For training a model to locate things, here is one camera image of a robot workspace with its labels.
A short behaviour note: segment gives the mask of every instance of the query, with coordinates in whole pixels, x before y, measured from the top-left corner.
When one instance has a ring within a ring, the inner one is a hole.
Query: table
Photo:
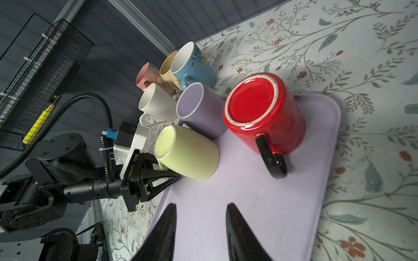
[[[339,103],[313,261],[418,260],[417,12],[410,0],[293,0],[197,43],[221,96],[264,71]],[[101,200],[114,261],[138,251],[160,198],[133,213],[122,198]]]

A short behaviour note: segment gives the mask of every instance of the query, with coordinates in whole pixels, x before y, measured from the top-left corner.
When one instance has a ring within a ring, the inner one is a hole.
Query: yellow mug
[[[154,155],[162,170],[196,180],[207,180],[219,164],[219,148],[202,134],[182,126],[168,125],[155,142]]]
[[[178,90],[179,92],[182,92],[183,88],[181,87],[181,81],[177,77],[175,77],[174,74],[172,74],[171,72],[171,64],[173,63],[176,55],[177,51],[174,51],[165,59],[163,65],[161,65],[160,68],[160,76],[168,85],[173,87],[176,91]]]

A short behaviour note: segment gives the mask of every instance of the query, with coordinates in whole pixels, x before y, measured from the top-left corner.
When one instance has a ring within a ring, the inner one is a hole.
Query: purple tray
[[[229,260],[225,213],[231,202],[273,260],[310,259],[341,111],[322,94],[295,99],[306,119],[306,135],[285,156],[286,178],[273,179],[260,155],[227,130],[215,140],[221,158],[212,177],[183,177],[164,191],[148,231],[169,203],[177,205],[175,261]]]

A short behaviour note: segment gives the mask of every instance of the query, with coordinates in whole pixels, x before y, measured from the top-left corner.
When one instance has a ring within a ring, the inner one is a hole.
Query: black wire mesh basket
[[[94,45],[64,19],[52,24],[42,36],[0,95],[2,148],[25,149],[25,144],[40,129],[40,121],[45,122]]]

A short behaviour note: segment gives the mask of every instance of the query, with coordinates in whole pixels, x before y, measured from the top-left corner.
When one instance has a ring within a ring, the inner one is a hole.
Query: light green mug
[[[207,180],[219,164],[219,148],[202,134],[178,125],[168,125],[155,142],[154,155],[162,170],[196,180]]]

